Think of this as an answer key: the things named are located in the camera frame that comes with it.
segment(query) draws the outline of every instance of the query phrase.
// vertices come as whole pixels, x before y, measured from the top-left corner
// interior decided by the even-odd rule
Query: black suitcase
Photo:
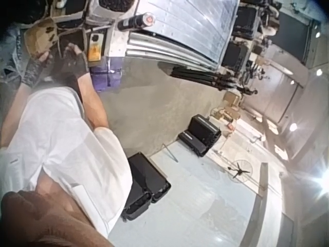
[[[205,156],[207,147],[193,136],[188,130],[181,132],[178,138],[185,143],[199,157]]]
[[[222,66],[228,68],[234,72],[240,72],[243,63],[248,54],[248,47],[245,45],[239,45],[234,42],[229,42],[223,61]]]
[[[132,189],[122,211],[124,220],[134,220],[145,212],[152,202],[152,194],[144,190],[133,178]]]
[[[240,6],[237,10],[232,35],[253,40],[260,24],[260,13],[257,7]]]
[[[218,136],[221,135],[220,129],[200,114],[192,117],[188,131],[208,149],[213,146]]]
[[[133,178],[144,190],[151,193],[153,203],[159,201],[169,191],[171,184],[144,154],[136,153],[128,161]]]

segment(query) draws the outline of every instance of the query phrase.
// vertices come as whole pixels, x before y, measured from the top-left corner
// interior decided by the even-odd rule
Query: metal sheet
[[[151,12],[146,30],[183,44],[215,63],[225,52],[239,0],[140,0],[136,12]]]
[[[217,64],[182,46],[141,33],[132,32],[126,56],[155,59],[196,69],[213,70]]]

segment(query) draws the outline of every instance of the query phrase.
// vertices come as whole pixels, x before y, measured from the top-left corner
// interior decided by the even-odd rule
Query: white shirt
[[[77,94],[57,87],[32,94],[11,143],[0,152],[0,193],[35,190],[40,171],[71,195],[105,238],[132,186],[127,158],[114,133],[94,132]]]

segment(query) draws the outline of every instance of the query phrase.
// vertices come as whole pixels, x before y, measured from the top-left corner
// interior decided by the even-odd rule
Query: gray concrete floor
[[[224,95],[214,88],[169,77],[161,63],[127,58],[119,89],[100,93],[111,129],[127,156],[146,156],[170,144],[192,116],[208,115]]]

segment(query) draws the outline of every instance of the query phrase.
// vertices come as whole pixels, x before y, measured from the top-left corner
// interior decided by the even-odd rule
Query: person
[[[69,44],[65,57],[61,72],[75,76],[82,100],[65,86],[33,92],[47,51],[29,60],[1,129],[1,226],[14,246],[111,246],[131,190],[86,56]]]

